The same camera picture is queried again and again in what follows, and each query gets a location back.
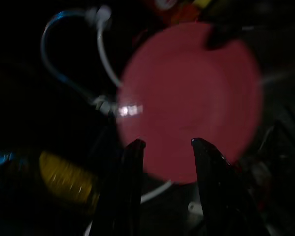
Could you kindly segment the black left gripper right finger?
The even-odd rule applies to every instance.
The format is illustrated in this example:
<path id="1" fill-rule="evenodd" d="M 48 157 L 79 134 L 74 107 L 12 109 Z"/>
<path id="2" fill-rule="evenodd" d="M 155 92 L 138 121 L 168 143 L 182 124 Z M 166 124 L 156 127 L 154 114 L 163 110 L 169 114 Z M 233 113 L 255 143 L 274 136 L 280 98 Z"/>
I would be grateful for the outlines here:
<path id="1" fill-rule="evenodd" d="M 217 147 L 202 138 L 191 145 L 206 234 L 269 235 L 252 196 Z"/>

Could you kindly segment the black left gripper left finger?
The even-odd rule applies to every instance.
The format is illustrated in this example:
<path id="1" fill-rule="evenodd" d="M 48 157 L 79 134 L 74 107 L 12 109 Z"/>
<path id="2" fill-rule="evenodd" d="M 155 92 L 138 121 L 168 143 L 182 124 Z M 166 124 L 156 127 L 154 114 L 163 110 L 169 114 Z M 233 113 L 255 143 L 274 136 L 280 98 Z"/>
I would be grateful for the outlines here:
<path id="1" fill-rule="evenodd" d="M 90 236 L 138 236 L 146 144 L 136 139 L 125 147 L 102 186 Z"/>

